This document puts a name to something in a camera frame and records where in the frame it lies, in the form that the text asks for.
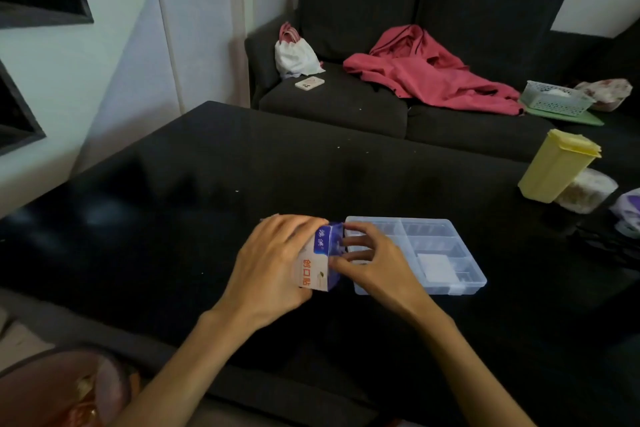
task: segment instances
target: person's left hand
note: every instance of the person's left hand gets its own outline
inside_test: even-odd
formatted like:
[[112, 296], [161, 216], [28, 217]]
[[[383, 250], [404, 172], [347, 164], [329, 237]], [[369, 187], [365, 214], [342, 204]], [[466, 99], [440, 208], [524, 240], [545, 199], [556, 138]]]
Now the person's left hand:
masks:
[[317, 229], [327, 224], [297, 215], [263, 220], [240, 249], [214, 310], [240, 318], [255, 331], [309, 300], [311, 290], [294, 283], [292, 263]]

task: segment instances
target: green tray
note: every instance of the green tray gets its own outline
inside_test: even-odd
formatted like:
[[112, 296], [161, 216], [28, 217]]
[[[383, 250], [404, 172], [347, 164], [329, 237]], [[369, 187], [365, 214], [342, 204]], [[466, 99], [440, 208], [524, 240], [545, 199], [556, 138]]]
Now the green tray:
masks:
[[545, 112], [544, 110], [538, 110], [537, 108], [529, 108], [527, 106], [525, 106], [525, 109], [527, 113], [530, 113], [532, 115], [537, 115], [538, 117], [551, 118], [555, 120], [564, 120], [567, 122], [581, 123], [584, 125], [595, 125], [595, 126], [604, 125], [604, 122], [602, 120], [596, 117], [596, 115], [589, 112], [584, 112], [578, 115], [577, 117], [572, 117], [570, 115], [560, 115], [559, 113]]

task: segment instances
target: hand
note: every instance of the hand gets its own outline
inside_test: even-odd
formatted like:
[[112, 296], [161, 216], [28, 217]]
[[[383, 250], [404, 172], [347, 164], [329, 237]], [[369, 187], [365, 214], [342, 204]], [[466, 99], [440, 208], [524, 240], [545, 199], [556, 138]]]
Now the hand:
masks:
[[[344, 228], [364, 233], [345, 237], [345, 246], [365, 246], [371, 250], [332, 257], [329, 264], [334, 270], [352, 279], [382, 305], [405, 319], [416, 319], [425, 309], [440, 309], [413, 275], [402, 251], [372, 223], [349, 222]], [[370, 263], [350, 263], [356, 260]]]
[[263, 220], [240, 249], [225, 293], [213, 309], [240, 317], [253, 333], [309, 300], [311, 290], [293, 281], [293, 260], [327, 223], [295, 215]]

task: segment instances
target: yellow container lid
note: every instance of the yellow container lid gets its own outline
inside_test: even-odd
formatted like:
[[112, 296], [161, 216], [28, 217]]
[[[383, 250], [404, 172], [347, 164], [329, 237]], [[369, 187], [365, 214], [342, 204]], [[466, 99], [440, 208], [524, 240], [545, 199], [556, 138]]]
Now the yellow container lid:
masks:
[[555, 128], [554, 130], [549, 130], [548, 136], [555, 140], [562, 150], [569, 150], [592, 157], [602, 157], [600, 154], [602, 147], [584, 135], [568, 133]]

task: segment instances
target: clear plastic organizer box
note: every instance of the clear plastic organizer box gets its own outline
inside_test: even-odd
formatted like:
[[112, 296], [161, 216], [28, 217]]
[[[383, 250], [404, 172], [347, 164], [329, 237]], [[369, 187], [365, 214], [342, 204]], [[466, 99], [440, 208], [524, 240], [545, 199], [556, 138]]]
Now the clear plastic organizer box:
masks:
[[[449, 220], [349, 216], [346, 221], [373, 223], [391, 238], [404, 253], [420, 284], [431, 295], [475, 294], [486, 285], [482, 270]], [[362, 235], [353, 230], [345, 230], [345, 234]], [[348, 249], [349, 252], [366, 250], [364, 246], [349, 246]], [[367, 295], [357, 285], [355, 290], [357, 294]]]

